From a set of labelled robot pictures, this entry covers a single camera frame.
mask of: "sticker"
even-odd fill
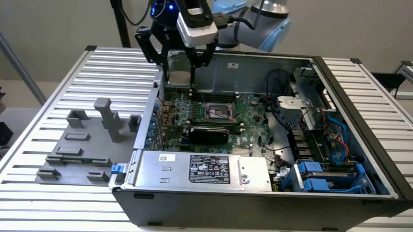
[[[239,67],[239,63],[229,63],[227,68],[229,69],[237,69]]]
[[[175,162],[175,154],[159,154],[159,161]]]
[[[230,165],[227,156],[191,155],[189,180],[191,183],[230,184]]]

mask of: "warning label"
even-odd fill
[[[189,180],[191,183],[230,184],[229,157],[191,155]]]

